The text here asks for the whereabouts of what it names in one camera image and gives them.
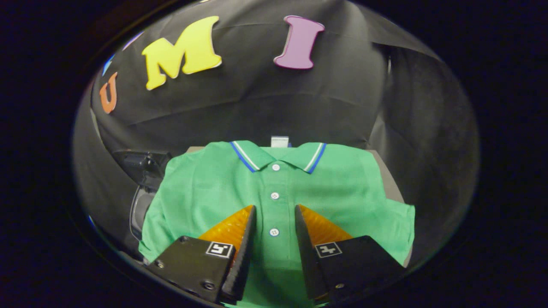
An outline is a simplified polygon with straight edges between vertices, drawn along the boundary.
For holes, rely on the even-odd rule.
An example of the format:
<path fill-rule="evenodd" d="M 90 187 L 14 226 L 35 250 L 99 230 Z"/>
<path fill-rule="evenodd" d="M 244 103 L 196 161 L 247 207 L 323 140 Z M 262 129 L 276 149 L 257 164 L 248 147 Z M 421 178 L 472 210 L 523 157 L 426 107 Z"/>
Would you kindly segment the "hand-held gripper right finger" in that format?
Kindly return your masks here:
<path fill-rule="evenodd" d="M 352 237 L 300 204 L 295 227 L 307 296 L 314 302 L 356 302 L 405 273 L 370 236 Z"/>

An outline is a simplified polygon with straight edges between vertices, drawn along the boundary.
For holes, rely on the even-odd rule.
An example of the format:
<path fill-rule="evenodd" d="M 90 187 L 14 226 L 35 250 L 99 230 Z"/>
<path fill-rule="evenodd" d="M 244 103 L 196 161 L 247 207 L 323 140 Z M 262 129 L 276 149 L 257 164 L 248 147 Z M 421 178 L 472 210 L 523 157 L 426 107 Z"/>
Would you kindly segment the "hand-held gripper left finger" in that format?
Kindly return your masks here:
<path fill-rule="evenodd" d="M 199 238 L 174 240 L 148 270 L 185 293 L 211 303 L 243 298 L 256 230 L 256 209 L 249 205 Z"/>

